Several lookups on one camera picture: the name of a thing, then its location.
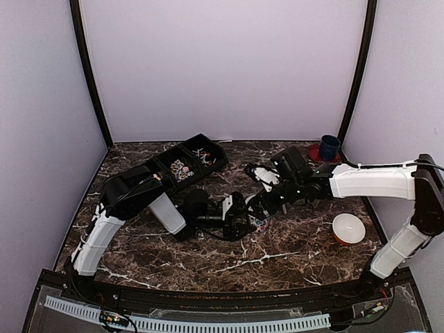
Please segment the clear plastic cup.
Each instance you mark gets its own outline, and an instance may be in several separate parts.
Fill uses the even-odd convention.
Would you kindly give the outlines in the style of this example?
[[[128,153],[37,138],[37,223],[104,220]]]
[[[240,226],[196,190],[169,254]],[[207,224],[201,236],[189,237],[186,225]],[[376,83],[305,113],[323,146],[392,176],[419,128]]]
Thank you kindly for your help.
[[[250,224],[255,227],[255,231],[258,233],[264,233],[270,228],[270,222],[267,220],[259,220],[254,216],[248,217]]]

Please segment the black three-compartment candy tray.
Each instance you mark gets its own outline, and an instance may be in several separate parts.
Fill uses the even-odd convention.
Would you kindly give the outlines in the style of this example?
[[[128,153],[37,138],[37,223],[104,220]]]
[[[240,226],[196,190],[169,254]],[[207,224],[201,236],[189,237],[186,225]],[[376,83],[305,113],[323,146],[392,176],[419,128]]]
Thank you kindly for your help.
[[[144,163],[172,196],[228,164],[216,142],[198,134],[153,156]]]

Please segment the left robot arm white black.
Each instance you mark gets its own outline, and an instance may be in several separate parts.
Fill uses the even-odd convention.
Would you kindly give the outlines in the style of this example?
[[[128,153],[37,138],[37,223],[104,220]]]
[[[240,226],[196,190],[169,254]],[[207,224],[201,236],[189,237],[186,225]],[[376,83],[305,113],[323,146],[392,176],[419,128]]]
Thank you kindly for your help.
[[[203,189],[194,189],[182,202],[173,204],[163,180],[146,166],[131,168],[109,178],[85,234],[65,262],[65,271],[77,276],[71,281],[71,292],[83,302],[93,302],[98,288],[86,277],[96,274],[99,262],[117,231],[126,221],[144,210],[151,214],[177,241],[186,241],[197,230],[211,234],[219,228],[221,241],[238,241],[255,231],[241,220],[247,217],[242,194],[235,191],[220,203],[210,200]]]

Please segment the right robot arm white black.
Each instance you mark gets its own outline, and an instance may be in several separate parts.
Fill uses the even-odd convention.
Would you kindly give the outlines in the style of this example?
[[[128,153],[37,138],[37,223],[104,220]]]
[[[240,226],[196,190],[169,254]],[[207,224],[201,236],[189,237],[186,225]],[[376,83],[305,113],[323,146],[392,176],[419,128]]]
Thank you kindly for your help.
[[[354,287],[361,301],[370,300],[404,260],[443,233],[443,177],[428,154],[397,164],[323,164],[313,170],[301,154],[282,152],[273,168],[248,164],[245,173],[263,185],[246,203],[248,213],[264,220],[283,205],[304,200],[387,197],[414,201],[410,219],[372,258],[366,275]]]

